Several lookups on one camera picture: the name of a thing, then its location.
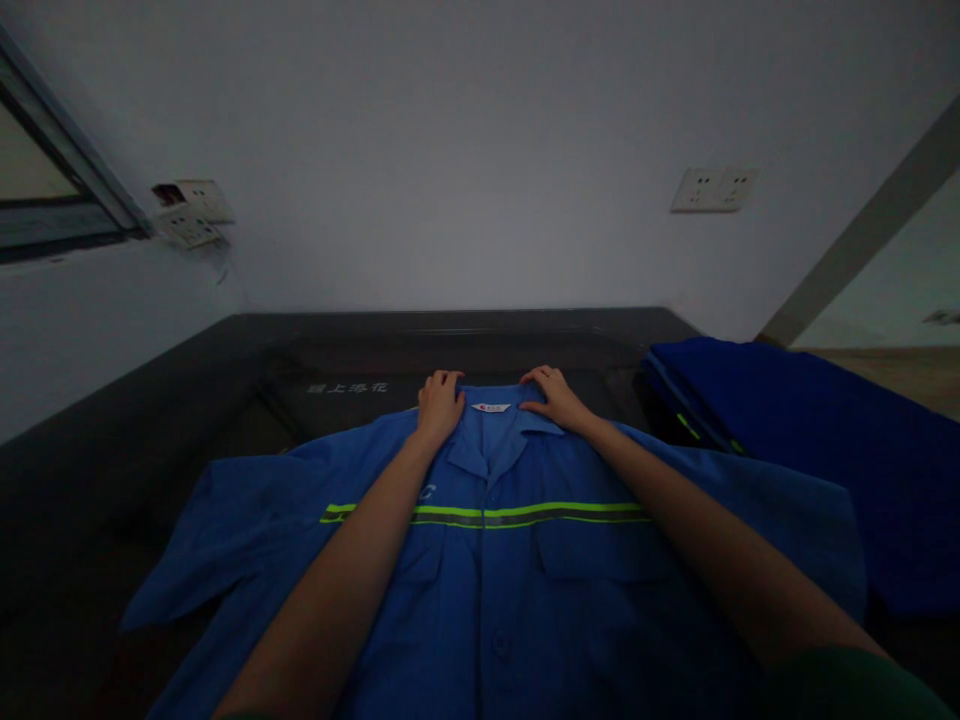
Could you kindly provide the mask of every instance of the shirt collar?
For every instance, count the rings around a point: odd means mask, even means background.
[[[473,475],[487,478],[489,482],[494,482],[516,462],[527,444],[525,433],[564,434],[562,429],[543,415],[520,409],[520,404],[527,401],[545,402],[543,393],[535,383],[503,387],[464,386],[460,389],[466,393],[467,406],[464,409],[464,417],[461,418],[460,424],[450,438],[446,460]],[[509,405],[510,407],[502,413],[484,413],[472,407],[478,404]],[[498,457],[491,459],[494,463],[492,467],[478,447],[476,438],[472,437],[471,426],[484,421],[510,423],[501,446],[502,452],[498,453]]]

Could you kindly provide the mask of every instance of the hand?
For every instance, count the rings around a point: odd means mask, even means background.
[[[563,373],[549,365],[534,368],[522,378],[520,383],[525,384],[533,380],[547,396],[547,403],[525,402],[520,405],[521,410],[530,410],[549,418],[565,430],[582,435],[593,423],[600,420],[580,402],[570,386],[567,385]]]
[[[450,437],[463,415],[466,398],[463,392],[456,394],[457,380],[463,376],[462,372],[437,370],[417,396],[420,414],[414,436],[434,452]]]

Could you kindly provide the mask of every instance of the wall outlet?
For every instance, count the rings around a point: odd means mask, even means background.
[[[217,229],[210,225],[188,203],[179,203],[164,208],[154,217],[154,227],[171,241],[187,250],[216,242],[222,237]]]
[[[683,174],[670,212],[717,212],[713,198],[724,168],[690,168]]]
[[[235,222],[233,210],[213,180],[177,180],[183,199],[208,223]]]
[[[727,168],[713,200],[720,212],[736,212],[750,196],[760,171],[756,168]]]

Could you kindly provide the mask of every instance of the shirt button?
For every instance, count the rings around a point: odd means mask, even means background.
[[[493,633],[492,644],[493,652],[497,657],[506,657],[510,654],[510,639],[500,630]]]

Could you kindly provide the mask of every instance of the window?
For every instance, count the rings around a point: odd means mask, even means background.
[[[0,263],[144,237],[145,228],[0,28]]]

